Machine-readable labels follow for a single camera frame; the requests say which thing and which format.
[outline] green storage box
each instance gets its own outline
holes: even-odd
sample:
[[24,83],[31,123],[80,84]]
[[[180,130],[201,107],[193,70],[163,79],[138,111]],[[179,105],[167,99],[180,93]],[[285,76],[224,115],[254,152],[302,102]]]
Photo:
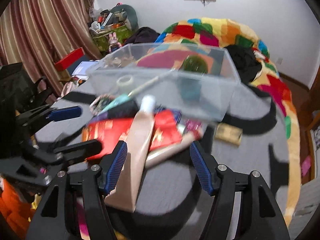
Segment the green storage box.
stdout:
[[100,34],[92,37],[94,44],[98,47],[101,52],[109,51],[109,34],[116,33],[118,41],[123,44],[127,38],[132,35],[132,31],[128,29],[126,25],[120,26],[111,30],[110,32]]

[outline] metal screw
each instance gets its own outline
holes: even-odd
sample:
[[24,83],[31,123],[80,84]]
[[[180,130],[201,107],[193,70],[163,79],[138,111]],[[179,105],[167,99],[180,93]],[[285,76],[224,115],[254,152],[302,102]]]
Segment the metal screw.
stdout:
[[57,158],[57,160],[58,160],[58,159],[61,159],[61,158],[62,158],[62,152],[57,153],[57,154],[56,154],[56,158]]
[[46,176],[44,179],[44,183],[46,184],[46,185],[49,185],[49,183],[51,182],[51,180],[52,180],[52,178],[51,178],[51,176]]
[[59,178],[62,178],[65,174],[66,174],[65,171],[59,171],[59,172],[57,173],[57,175],[58,175]]
[[220,171],[225,171],[225,170],[227,169],[227,166],[224,165],[224,164],[220,164],[220,165],[218,165],[218,169],[219,169]]
[[258,178],[258,177],[260,177],[260,172],[258,172],[258,171],[253,171],[253,172],[252,172],[252,175],[253,175],[254,177]]
[[95,164],[95,165],[91,166],[91,170],[92,171],[97,171],[98,169],[100,169],[100,166],[98,164]]

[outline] red box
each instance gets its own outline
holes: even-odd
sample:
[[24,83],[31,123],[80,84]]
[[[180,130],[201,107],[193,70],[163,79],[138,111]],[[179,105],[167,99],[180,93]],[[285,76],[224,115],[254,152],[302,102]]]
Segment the red box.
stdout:
[[71,64],[73,64],[82,56],[84,56],[83,48],[75,49],[74,51],[66,55],[63,59],[59,60],[56,64],[54,64],[54,67],[57,71],[63,71],[70,67]]

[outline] green round object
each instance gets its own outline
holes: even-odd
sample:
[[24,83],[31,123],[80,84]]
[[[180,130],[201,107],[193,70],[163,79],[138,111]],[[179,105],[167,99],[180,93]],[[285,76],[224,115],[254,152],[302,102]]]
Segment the green round object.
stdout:
[[182,69],[203,74],[208,73],[208,65],[200,56],[188,56],[182,63]]

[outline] clear plastic box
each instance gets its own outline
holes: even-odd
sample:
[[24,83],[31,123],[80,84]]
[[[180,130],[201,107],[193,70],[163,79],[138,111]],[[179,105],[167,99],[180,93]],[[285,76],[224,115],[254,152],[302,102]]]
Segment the clear plastic box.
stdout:
[[[208,74],[172,70],[179,68],[189,55],[201,56]],[[157,104],[179,109],[187,117],[217,122],[223,119],[240,83],[226,49],[185,43],[128,44],[92,65],[87,74],[96,95],[115,96],[124,93],[122,84],[117,83],[123,76],[131,77],[126,93],[159,77],[134,96],[138,103],[144,95],[151,94]]]

